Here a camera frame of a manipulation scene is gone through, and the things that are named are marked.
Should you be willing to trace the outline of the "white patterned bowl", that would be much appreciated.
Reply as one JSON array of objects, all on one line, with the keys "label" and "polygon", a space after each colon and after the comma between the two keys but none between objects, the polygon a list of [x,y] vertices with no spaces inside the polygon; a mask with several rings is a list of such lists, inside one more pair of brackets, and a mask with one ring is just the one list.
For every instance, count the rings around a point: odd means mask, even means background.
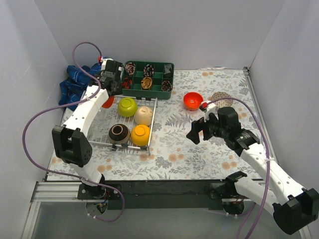
[{"label": "white patterned bowl", "polygon": [[226,92],[215,92],[211,100],[216,101],[214,104],[217,108],[231,107],[233,105],[231,96]]}]

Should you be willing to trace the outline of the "orange bowl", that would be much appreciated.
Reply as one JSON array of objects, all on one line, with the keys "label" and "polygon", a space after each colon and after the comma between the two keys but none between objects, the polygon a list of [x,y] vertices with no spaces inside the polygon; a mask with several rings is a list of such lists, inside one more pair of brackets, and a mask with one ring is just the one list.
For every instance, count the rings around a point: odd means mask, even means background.
[{"label": "orange bowl", "polygon": [[199,109],[203,101],[202,95],[197,92],[188,92],[183,97],[184,105],[190,111]]}]

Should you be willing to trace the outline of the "red-orange bowl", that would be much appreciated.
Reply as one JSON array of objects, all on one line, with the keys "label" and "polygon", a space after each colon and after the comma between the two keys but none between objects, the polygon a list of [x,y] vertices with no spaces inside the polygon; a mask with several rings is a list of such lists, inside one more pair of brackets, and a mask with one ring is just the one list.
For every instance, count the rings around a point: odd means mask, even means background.
[{"label": "red-orange bowl", "polygon": [[109,96],[109,98],[103,103],[102,107],[108,109],[112,106],[114,102],[114,96]]}]

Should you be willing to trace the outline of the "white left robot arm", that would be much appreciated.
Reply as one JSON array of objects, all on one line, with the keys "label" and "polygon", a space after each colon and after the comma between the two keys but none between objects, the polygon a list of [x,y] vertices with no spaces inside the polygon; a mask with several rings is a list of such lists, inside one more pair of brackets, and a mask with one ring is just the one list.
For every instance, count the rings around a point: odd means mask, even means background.
[{"label": "white left robot arm", "polygon": [[62,125],[55,126],[52,138],[55,155],[69,164],[80,180],[89,185],[89,193],[95,199],[105,196],[106,187],[101,184],[102,174],[90,161],[93,149],[87,139],[88,130],[109,96],[122,94],[120,84],[123,64],[113,59],[103,59],[101,71],[96,75],[101,86],[94,81],[85,91],[83,99],[72,116]]}]

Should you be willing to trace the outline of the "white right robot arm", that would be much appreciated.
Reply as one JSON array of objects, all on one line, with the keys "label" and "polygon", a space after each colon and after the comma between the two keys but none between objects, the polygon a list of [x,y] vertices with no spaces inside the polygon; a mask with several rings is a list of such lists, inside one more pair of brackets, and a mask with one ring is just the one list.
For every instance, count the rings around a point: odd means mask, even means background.
[{"label": "white right robot arm", "polygon": [[218,137],[238,156],[246,161],[265,181],[259,185],[243,172],[236,172],[226,178],[225,191],[231,198],[245,196],[269,212],[278,227],[292,235],[319,216],[319,194],[306,189],[289,176],[273,159],[266,157],[266,151],[259,138],[244,129],[238,114],[232,107],[220,108],[215,115],[206,115],[191,124],[187,138],[199,144],[199,133],[203,139]]}]

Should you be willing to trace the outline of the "red black rolled tie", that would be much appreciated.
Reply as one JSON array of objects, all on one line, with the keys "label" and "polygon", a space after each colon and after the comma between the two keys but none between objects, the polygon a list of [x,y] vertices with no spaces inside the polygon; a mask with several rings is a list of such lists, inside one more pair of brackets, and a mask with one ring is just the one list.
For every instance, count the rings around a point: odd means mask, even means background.
[{"label": "red black rolled tie", "polygon": [[130,89],[132,86],[133,80],[131,78],[125,77],[122,82],[122,88],[123,89]]}]

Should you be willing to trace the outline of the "pink black rolled tie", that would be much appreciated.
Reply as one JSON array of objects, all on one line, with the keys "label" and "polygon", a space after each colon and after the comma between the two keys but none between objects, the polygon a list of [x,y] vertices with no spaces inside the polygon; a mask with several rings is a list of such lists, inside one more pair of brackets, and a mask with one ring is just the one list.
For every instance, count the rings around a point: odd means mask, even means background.
[{"label": "pink black rolled tie", "polygon": [[125,65],[125,70],[127,75],[133,76],[136,69],[136,64],[134,62],[129,62]]}]

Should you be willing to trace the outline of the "lime green bowl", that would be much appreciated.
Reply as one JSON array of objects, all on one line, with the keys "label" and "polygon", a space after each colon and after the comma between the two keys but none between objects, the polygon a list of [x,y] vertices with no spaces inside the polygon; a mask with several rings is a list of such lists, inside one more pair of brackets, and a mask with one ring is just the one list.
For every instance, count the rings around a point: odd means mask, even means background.
[{"label": "lime green bowl", "polygon": [[118,103],[118,113],[123,117],[131,117],[138,110],[138,105],[133,98],[122,98]]}]

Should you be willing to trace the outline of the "green compartment organizer box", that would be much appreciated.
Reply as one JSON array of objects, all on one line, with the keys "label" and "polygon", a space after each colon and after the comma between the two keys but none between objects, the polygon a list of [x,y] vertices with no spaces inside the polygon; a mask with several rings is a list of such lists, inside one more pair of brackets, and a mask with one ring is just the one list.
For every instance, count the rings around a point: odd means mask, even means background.
[{"label": "green compartment organizer box", "polygon": [[128,61],[121,86],[124,96],[168,100],[173,90],[174,64]]}]

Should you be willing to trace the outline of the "yellow rolled tie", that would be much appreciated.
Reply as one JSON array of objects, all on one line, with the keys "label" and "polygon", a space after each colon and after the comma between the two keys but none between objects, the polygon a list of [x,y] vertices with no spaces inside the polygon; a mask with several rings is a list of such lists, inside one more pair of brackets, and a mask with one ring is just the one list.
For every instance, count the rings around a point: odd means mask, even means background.
[{"label": "yellow rolled tie", "polygon": [[153,80],[151,77],[144,77],[141,81],[141,87],[143,90],[150,90],[152,88]]}]

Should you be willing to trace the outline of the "dark multicolour rolled tie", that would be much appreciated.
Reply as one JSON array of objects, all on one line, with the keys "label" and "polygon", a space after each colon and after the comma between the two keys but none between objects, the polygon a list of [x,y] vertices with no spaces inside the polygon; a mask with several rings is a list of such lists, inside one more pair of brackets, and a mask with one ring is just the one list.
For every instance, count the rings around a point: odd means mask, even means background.
[{"label": "dark multicolour rolled tie", "polygon": [[145,77],[152,77],[154,74],[154,67],[151,64],[147,64],[144,67],[144,76]]}]

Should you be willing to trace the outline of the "blue plaid cloth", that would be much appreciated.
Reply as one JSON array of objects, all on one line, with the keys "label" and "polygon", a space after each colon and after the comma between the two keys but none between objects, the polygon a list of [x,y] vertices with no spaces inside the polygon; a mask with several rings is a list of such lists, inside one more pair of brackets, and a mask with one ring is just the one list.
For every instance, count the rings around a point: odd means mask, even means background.
[{"label": "blue plaid cloth", "polygon": [[84,103],[86,100],[85,96],[84,99],[82,99],[82,97],[91,78],[74,65],[68,65],[66,72],[68,77],[60,83],[62,95],[58,104],[63,106],[63,108],[69,108],[70,110],[75,111],[78,104],[74,103]]}]

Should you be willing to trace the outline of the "cream beige bowl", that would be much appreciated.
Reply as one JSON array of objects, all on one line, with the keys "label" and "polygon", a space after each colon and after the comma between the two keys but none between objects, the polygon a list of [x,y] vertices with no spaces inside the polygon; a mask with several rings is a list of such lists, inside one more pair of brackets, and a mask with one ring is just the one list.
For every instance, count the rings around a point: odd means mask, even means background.
[{"label": "cream beige bowl", "polygon": [[143,124],[149,126],[152,123],[153,110],[147,106],[141,106],[137,109],[134,120],[136,124]]}]

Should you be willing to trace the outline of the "brown black rolled tie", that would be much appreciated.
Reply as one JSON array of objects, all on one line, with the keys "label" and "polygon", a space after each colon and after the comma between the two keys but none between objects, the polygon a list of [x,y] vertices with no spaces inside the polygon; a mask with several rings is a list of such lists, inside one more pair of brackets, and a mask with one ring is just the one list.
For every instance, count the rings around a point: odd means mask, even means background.
[{"label": "brown black rolled tie", "polygon": [[161,90],[163,92],[169,92],[172,90],[172,83],[170,80],[165,80],[162,82],[162,85],[161,85]]}]

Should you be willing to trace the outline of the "dark brown patterned bowl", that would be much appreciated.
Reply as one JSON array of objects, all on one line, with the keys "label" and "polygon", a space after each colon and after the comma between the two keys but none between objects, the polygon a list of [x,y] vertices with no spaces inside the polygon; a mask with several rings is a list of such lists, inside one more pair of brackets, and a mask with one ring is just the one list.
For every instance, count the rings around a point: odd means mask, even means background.
[{"label": "dark brown patterned bowl", "polygon": [[109,129],[109,139],[111,143],[127,143],[130,139],[131,132],[124,124],[115,124]]}]

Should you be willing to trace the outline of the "black folded item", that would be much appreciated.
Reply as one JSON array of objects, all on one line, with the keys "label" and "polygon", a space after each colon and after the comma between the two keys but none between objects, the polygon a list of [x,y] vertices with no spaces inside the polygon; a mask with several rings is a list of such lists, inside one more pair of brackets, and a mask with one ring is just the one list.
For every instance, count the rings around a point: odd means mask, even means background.
[{"label": "black folded item", "polygon": [[173,76],[173,66],[171,64],[165,64],[163,66],[163,77],[171,78]]}]

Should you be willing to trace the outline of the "yellow bowl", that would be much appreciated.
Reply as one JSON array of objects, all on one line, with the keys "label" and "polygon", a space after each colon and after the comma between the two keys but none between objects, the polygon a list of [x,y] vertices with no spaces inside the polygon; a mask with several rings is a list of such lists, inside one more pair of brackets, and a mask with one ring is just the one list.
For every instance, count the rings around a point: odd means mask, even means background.
[{"label": "yellow bowl", "polygon": [[132,129],[131,140],[137,146],[146,146],[149,141],[150,128],[146,125],[139,124]]}]

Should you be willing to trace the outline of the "aluminium frame rail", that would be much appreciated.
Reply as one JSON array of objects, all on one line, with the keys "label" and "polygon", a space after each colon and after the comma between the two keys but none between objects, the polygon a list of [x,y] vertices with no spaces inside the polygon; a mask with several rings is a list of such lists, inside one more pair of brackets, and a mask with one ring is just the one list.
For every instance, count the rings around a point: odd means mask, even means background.
[{"label": "aluminium frame rail", "polygon": [[261,112],[261,109],[260,109],[260,106],[259,106],[259,103],[258,103],[258,100],[257,100],[257,96],[256,96],[256,93],[254,91],[253,82],[252,82],[252,79],[250,77],[249,67],[244,67],[243,68],[243,72],[244,72],[246,81],[248,83],[248,86],[249,86],[249,89],[250,89],[250,92],[251,92],[251,96],[252,96],[252,99],[253,99],[253,103],[254,103],[254,106],[255,106],[255,109],[256,109],[256,112],[257,112],[257,116],[258,116],[259,122],[261,124],[263,133],[264,133],[265,138],[266,138],[266,142],[267,142],[268,147],[269,147],[270,155],[272,157],[276,157],[275,154],[274,154],[273,147],[272,147],[272,144],[271,144],[271,141],[270,141],[270,138],[269,138],[269,134],[268,134],[268,131],[267,131],[267,128],[266,128],[266,125],[265,125],[265,121],[264,121],[264,118],[263,118],[263,115],[262,115],[262,112]]}]

